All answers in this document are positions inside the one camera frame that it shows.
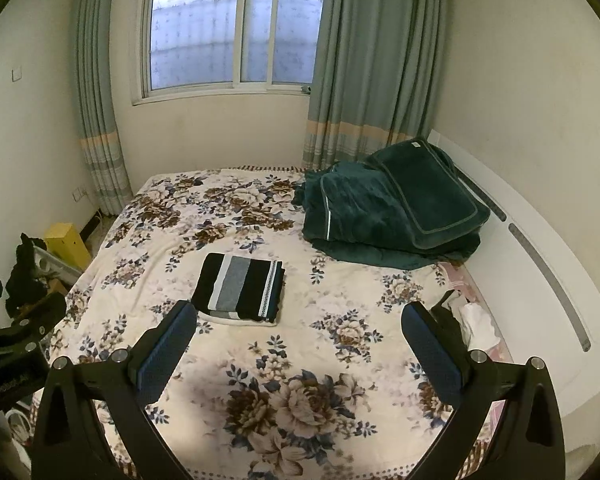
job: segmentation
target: tiled floor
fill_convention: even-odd
[[[91,253],[92,257],[98,253],[98,249],[100,248],[104,237],[107,235],[109,229],[111,229],[111,226],[115,221],[115,216],[105,216],[103,222],[97,225],[93,233],[91,233],[89,238],[87,238],[85,241],[84,244],[86,245],[87,250]]]

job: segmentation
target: metal screw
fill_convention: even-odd
[[[67,359],[66,357],[64,357],[63,355],[60,356],[59,358],[56,358],[56,360],[53,363],[53,368],[55,368],[56,370],[62,370],[65,366],[67,366],[69,364],[69,359]]]
[[[487,360],[487,354],[485,354],[482,350],[471,350],[471,353],[469,355],[471,356],[471,359],[476,363],[483,363]]]
[[[112,352],[111,357],[109,359],[111,359],[115,363],[121,363],[127,357],[129,357],[129,352],[127,352],[125,348],[118,348],[117,350],[114,350]]]
[[[539,357],[532,357],[531,365],[536,370],[542,370],[544,368],[544,361],[542,361],[542,359]]]

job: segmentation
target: yellow box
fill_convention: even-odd
[[[73,224],[53,224],[45,233],[46,248],[68,264],[85,270],[91,255]]]

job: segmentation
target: white cloth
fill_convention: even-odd
[[[491,322],[491,316],[477,303],[466,303],[454,316],[460,324],[462,339],[468,350],[490,350],[500,342]]]

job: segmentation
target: window sill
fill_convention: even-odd
[[[241,94],[262,94],[262,95],[297,95],[309,97],[309,94],[299,89],[290,88],[207,88],[189,91],[172,91],[170,93],[156,93],[147,97],[132,99],[132,105],[144,105],[149,103],[158,103],[161,101],[170,101],[172,99],[188,99],[192,97],[219,96],[219,95],[241,95]]]

